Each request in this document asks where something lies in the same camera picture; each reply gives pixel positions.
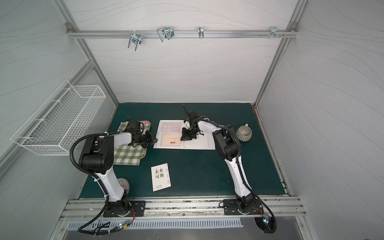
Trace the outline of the white photo album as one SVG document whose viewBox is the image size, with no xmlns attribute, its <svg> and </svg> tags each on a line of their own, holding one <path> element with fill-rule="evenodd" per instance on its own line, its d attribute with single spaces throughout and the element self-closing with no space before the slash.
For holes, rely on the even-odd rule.
<svg viewBox="0 0 384 240">
<path fill-rule="evenodd" d="M 206 122 L 198 122 L 195 131 L 185 120 L 160 120 L 155 149 L 214 150 L 213 132 L 218 128 Z"/>
</svg>

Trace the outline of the pale pink photo card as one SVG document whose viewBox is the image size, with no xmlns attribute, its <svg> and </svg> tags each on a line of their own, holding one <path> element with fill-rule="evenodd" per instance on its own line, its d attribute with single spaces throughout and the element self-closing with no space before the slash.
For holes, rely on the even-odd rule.
<svg viewBox="0 0 384 240">
<path fill-rule="evenodd" d="M 165 133 L 162 134 L 162 147 L 180 147 L 184 146 L 183 141 L 181 141 L 182 134 L 180 133 Z"/>
</svg>

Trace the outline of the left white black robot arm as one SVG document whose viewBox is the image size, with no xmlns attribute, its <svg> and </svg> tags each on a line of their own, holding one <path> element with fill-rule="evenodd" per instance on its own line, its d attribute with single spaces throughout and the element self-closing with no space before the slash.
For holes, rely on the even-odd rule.
<svg viewBox="0 0 384 240">
<path fill-rule="evenodd" d="M 157 141 L 150 132 L 144 130 L 144 124 L 139 121 L 129 122 L 122 131 L 86 137 L 79 166 L 91 173 L 94 181 L 102 189 L 108 211 L 115 214 L 128 213 L 132 208 L 127 199 L 127 191 L 121 186 L 114 173 L 115 148 L 128 145 L 146 149 Z"/>
</svg>

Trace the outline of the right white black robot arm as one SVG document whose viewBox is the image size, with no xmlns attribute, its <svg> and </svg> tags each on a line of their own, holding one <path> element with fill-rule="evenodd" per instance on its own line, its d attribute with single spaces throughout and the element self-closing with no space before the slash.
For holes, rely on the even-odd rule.
<svg viewBox="0 0 384 240">
<path fill-rule="evenodd" d="M 205 116 L 198 116 L 183 107 L 186 119 L 182 127 L 181 141 L 196 140 L 198 135 L 212 135 L 218 155 L 227 164 L 235 188 L 236 204 L 241 214 L 248 214 L 258 198 L 252 191 L 243 168 L 241 143 L 231 125 L 220 125 Z"/>
</svg>

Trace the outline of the white photo card black text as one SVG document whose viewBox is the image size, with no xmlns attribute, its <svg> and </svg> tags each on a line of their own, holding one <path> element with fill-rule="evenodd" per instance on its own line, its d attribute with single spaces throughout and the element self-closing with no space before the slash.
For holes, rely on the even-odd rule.
<svg viewBox="0 0 384 240">
<path fill-rule="evenodd" d="M 153 191 L 171 187 L 169 166 L 167 163 L 151 167 Z"/>
</svg>

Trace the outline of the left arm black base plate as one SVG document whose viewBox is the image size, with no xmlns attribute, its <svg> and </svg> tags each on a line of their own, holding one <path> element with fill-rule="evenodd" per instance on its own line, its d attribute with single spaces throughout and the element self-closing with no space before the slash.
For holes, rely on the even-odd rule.
<svg viewBox="0 0 384 240">
<path fill-rule="evenodd" d="M 130 201 L 127 206 L 122 204 L 110 203 L 104 210 L 104 218 L 125 218 L 125 217 L 143 217 L 145 212 L 145 201 Z"/>
</svg>

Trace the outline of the red photo card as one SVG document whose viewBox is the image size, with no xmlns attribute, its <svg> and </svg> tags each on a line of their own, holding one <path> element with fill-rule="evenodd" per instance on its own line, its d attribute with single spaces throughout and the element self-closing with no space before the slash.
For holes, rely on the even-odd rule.
<svg viewBox="0 0 384 240">
<path fill-rule="evenodd" d="M 181 133 L 183 121 L 162 121 L 160 126 L 161 133 Z"/>
</svg>

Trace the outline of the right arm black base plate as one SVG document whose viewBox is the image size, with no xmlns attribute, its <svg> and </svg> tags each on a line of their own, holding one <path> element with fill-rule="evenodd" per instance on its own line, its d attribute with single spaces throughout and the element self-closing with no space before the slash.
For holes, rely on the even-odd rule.
<svg viewBox="0 0 384 240">
<path fill-rule="evenodd" d="M 264 216 L 263 205 L 259 200 L 256 200 L 256 203 L 247 211 L 241 212 L 238 208 L 235 199 L 225 199 L 219 203 L 219 207 L 224 209 L 224 215 L 226 216 L 234 216 L 234 215 L 258 215 Z"/>
</svg>

